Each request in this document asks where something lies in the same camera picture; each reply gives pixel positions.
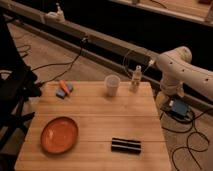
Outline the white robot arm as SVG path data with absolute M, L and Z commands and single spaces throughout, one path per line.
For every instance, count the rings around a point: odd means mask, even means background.
M 162 72 L 161 90 L 166 95 L 175 95 L 182 92 L 185 83 L 213 101 L 213 71 L 196 67 L 191 60 L 192 53 L 186 46 L 161 53 L 156 58 L 156 65 Z

